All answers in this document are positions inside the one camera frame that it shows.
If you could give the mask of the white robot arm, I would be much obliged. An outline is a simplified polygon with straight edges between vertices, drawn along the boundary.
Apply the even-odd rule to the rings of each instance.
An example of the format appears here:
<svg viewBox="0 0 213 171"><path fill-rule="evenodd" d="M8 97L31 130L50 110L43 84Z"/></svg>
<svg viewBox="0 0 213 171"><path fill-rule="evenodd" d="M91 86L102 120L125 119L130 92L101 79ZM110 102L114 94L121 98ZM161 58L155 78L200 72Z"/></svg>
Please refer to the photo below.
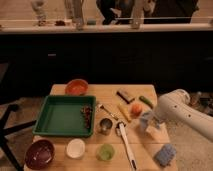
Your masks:
<svg viewBox="0 0 213 171"><path fill-rule="evenodd" d="M189 93L183 89L161 95L153 109L159 124L167 118L177 119L213 142L213 117L189 106Z"/></svg>

